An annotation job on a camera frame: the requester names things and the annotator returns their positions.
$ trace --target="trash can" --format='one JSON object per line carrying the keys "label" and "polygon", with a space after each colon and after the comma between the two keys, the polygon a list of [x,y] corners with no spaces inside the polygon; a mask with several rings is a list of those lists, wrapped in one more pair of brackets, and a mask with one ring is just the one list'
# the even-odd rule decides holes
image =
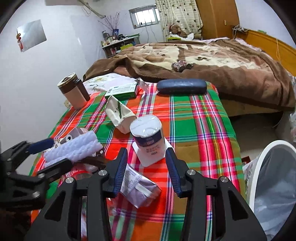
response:
{"label": "trash can", "polygon": [[286,141],[274,141],[243,169],[247,203],[268,241],[293,240],[296,229],[296,149]]}

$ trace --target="gray trash bag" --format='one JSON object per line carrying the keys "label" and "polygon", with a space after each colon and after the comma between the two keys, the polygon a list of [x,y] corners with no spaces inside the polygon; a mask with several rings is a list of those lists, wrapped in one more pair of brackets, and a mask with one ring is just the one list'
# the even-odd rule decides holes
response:
{"label": "gray trash bag", "polygon": [[281,229],[295,203],[296,159],[284,148],[273,148],[262,163],[254,203],[268,241]]}

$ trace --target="metal screw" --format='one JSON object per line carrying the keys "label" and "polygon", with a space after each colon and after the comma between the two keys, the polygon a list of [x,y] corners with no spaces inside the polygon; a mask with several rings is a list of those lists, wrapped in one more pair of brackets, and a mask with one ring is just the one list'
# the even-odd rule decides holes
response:
{"label": "metal screw", "polygon": [[228,182],[228,178],[225,177],[225,176],[220,177],[220,180],[221,180],[223,183]]}
{"label": "metal screw", "polygon": [[69,177],[66,179],[66,183],[72,183],[74,181],[73,177]]}
{"label": "metal screw", "polygon": [[99,171],[99,175],[100,176],[104,176],[104,175],[106,175],[107,174],[107,171],[106,170],[100,170]]}
{"label": "metal screw", "polygon": [[43,178],[43,177],[45,177],[45,174],[44,174],[44,173],[40,173],[40,174],[38,175],[38,177],[39,177],[39,178]]}
{"label": "metal screw", "polygon": [[196,174],[196,171],[193,170],[193,169],[189,169],[189,170],[187,171],[187,173],[188,173],[189,175],[195,175],[195,174]]}
{"label": "metal screw", "polygon": [[37,198],[37,197],[39,197],[40,196],[40,192],[34,192],[33,194],[32,194],[32,196],[33,196],[33,198]]}

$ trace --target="wooden wardrobe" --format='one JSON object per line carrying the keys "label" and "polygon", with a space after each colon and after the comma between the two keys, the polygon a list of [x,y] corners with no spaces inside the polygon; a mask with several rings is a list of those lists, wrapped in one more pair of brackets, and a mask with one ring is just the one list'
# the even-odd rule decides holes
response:
{"label": "wooden wardrobe", "polygon": [[203,22],[203,39],[229,37],[232,27],[239,24],[234,0],[195,0]]}

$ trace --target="wooden headboard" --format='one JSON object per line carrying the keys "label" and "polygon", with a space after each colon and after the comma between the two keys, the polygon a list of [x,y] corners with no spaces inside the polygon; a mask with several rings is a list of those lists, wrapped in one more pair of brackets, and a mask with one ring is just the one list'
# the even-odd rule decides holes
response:
{"label": "wooden headboard", "polygon": [[296,49],[267,34],[249,30],[247,34],[237,33],[237,37],[248,44],[261,48],[274,60],[280,61],[292,75],[296,76]]}

